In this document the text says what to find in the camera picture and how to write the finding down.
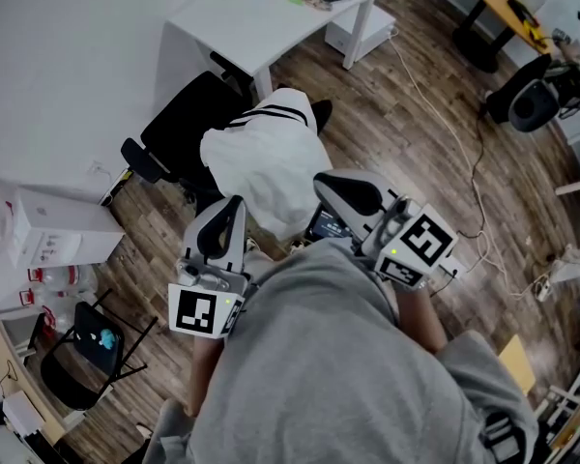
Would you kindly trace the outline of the light wooden cabinet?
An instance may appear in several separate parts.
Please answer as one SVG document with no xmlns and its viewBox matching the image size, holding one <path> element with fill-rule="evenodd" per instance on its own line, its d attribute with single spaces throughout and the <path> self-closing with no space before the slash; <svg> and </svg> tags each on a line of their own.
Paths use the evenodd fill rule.
<svg viewBox="0 0 580 464">
<path fill-rule="evenodd" d="M 26 394 L 43 419 L 43 436 L 55 445 L 85 421 L 86 412 L 70 410 L 62 416 L 57 403 L 44 394 L 42 384 L 24 365 L 34 355 L 28 342 L 39 317 L 37 310 L 25 306 L 0 310 L 0 387 L 4 395 Z"/>
</svg>

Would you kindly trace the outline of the white garment with black stripes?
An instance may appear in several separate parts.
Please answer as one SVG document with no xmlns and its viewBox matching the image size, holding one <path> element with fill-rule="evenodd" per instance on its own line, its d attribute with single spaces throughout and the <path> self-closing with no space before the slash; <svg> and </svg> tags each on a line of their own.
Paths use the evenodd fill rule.
<svg viewBox="0 0 580 464">
<path fill-rule="evenodd" d="M 318 207 L 313 178 L 333 168 L 308 96 L 293 88 L 207 130 L 200 158 L 219 192 L 241 196 L 259 227 L 280 241 L 306 229 Z"/>
</svg>

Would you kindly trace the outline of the black folding chair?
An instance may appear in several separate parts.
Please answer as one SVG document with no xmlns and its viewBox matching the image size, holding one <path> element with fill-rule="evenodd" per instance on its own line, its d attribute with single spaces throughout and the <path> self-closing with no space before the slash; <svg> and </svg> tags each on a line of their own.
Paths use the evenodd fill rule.
<svg viewBox="0 0 580 464">
<path fill-rule="evenodd" d="M 92 304 L 85 301 L 77 303 L 73 324 L 41 361 L 40 373 L 45 386 L 61 403 L 75 411 L 90 410 L 114 383 L 148 368 L 146 363 L 132 367 L 129 360 L 159 318 L 154 317 L 145 329 L 136 327 L 104 304 L 112 293 L 112 289 L 107 289 Z M 117 337 L 111 351 L 99 345 L 103 329 L 110 329 Z M 78 381 L 72 369 L 62 364 L 58 351 L 67 345 L 71 345 L 80 358 L 105 376 L 100 387 L 92 389 L 86 386 Z"/>
</svg>

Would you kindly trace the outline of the black device with screen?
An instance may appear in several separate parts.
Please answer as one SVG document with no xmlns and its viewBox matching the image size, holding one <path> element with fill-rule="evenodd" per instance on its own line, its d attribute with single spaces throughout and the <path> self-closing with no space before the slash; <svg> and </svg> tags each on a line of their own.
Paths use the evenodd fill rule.
<svg viewBox="0 0 580 464">
<path fill-rule="evenodd" d="M 320 203 L 313 214 L 305 232 L 304 238 L 309 243 L 323 239 L 351 239 L 353 234 L 346 224 L 330 214 Z"/>
</svg>

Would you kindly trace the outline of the yellow and black tool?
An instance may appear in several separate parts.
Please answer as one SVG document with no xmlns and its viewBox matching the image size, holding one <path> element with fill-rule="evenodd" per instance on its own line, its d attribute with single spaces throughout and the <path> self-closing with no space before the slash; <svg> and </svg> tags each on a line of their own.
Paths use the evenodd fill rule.
<svg viewBox="0 0 580 464">
<path fill-rule="evenodd" d="M 521 22 L 525 33 L 531 41 L 534 44 L 545 47 L 545 37 L 540 32 L 539 23 L 527 7 L 518 0 L 507 0 L 507 4 Z"/>
</svg>

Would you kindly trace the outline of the person's grey shirt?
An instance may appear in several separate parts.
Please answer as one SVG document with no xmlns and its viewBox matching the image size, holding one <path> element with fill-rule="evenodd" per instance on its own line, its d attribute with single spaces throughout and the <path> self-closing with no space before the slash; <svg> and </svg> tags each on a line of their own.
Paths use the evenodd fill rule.
<svg viewBox="0 0 580 464">
<path fill-rule="evenodd" d="M 199 414 L 165 402 L 124 464 L 530 464 L 537 420 L 481 334 L 430 354 L 338 239 L 252 276 Z"/>
</svg>

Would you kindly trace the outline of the white and yellow power strip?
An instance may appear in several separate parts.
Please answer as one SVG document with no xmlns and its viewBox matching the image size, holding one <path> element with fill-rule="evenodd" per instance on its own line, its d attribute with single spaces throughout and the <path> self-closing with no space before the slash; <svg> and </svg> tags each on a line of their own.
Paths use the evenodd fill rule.
<svg viewBox="0 0 580 464">
<path fill-rule="evenodd" d="M 107 192 L 99 201 L 102 207 L 109 207 L 117 194 L 122 190 L 127 181 L 133 176 L 133 171 L 130 168 L 124 169 L 120 176 L 112 183 Z"/>
</svg>

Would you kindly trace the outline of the large white carton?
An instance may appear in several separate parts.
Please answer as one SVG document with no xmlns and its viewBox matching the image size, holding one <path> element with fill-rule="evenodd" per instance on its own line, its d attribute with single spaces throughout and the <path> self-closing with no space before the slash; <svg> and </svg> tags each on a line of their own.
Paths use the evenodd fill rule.
<svg viewBox="0 0 580 464">
<path fill-rule="evenodd" d="M 98 264 L 124 235 L 105 207 L 19 188 L 8 253 L 20 269 Z"/>
</svg>

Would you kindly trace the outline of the person's left forearm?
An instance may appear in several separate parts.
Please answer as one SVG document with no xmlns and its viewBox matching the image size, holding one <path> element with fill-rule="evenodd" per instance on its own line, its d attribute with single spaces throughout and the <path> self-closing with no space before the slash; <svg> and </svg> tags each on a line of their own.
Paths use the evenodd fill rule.
<svg viewBox="0 0 580 464">
<path fill-rule="evenodd" d="M 194 338 L 188 384 L 188 413 L 191 417 L 195 418 L 200 412 L 223 348 L 222 339 Z"/>
</svg>

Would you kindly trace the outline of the black office chair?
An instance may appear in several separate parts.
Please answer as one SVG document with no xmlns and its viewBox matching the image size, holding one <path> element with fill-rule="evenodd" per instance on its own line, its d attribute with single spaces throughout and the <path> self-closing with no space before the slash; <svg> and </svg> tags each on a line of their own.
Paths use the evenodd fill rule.
<svg viewBox="0 0 580 464">
<path fill-rule="evenodd" d="M 333 112 L 329 100 L 309 100 L 316 117 L 318 136 Z M 182 187 L 202 212 L 226 197 L 200 158 L 200 142 L 209 129 L 222 130 L 251 110 L 239 93 L 204 72 L 189 83 L 144 129 L 138 140 L 127 139 L 121 154 L 130 168 L 146 181 L 159 180 Z"/>
</svg>

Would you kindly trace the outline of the small white storage box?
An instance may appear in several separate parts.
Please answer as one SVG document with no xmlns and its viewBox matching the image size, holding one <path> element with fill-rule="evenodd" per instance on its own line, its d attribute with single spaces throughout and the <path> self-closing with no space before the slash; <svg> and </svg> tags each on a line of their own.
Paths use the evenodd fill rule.
<svg viewBox="0 0 580 464">
<path fill-rule="evenodd" d="M 345 54 L 357 15 L 358 8 L 355 7 L 329 23 L 326 26 L 325 43 L 341 54 Z M 394 27 L 395 17 L 373 5 L 367 16 L 356 60 L 361 60 L 375 48 L 387 42 L 392 36 Z"/>
</svg>

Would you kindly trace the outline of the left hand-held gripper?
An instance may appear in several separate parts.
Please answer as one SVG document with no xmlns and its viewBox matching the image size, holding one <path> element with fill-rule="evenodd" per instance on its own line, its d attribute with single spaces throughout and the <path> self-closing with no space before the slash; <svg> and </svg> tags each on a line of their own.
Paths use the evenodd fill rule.
<svg viewBox="0 0 580 464">
<path fill-rule="evenodd" d="M 177 278 L 168 285 L 169 328 L 210 339 L 228 336 L 245 303 L 247 206 L 219 200 L 187 227 Z"/>
</svg>

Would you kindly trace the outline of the white wall outlet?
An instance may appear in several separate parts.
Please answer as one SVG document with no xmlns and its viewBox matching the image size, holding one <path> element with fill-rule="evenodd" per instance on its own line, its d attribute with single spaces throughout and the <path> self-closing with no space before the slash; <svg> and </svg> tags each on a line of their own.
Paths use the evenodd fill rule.
<svg viewBox="0 0 580 464">
<path fill-rule="evenodd" d="M 111 173 L 105 169 L 104 165 L 97 160 L 93 160 L 87 170 L 87 174 L 90 176 L 103 176 L 108 182 L 112 182 Z"/>
</svg>

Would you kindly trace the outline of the person's right forearm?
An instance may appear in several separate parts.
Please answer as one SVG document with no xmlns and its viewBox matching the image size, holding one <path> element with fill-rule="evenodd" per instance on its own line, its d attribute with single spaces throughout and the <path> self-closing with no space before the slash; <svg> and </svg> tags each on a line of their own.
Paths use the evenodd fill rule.
<svg viewBox="0 0 580 464">
<path fill-rule="evenodd" d="M 426 288 L 394 288 L 398 307 L 399 329 L 419 346 L 436 355 L 448 344 L 446 331 L 438 318 Z"/>
</svg>

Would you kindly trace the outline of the white desk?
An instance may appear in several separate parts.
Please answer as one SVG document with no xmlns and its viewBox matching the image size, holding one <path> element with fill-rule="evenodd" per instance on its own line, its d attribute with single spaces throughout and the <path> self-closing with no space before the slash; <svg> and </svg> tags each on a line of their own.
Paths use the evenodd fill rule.
<svg viewBox="0 0 580 464">
<path fill-rule="evenodd" d="M 358 11 L 342 66 L 357 61 L 374 0 L 347 0 L 329 11 L 290 0 L 188 0 L 169 22 L 253 78 L 258 98 L 273 92 L 270 65 L 351 9 Z"/>
</svg>

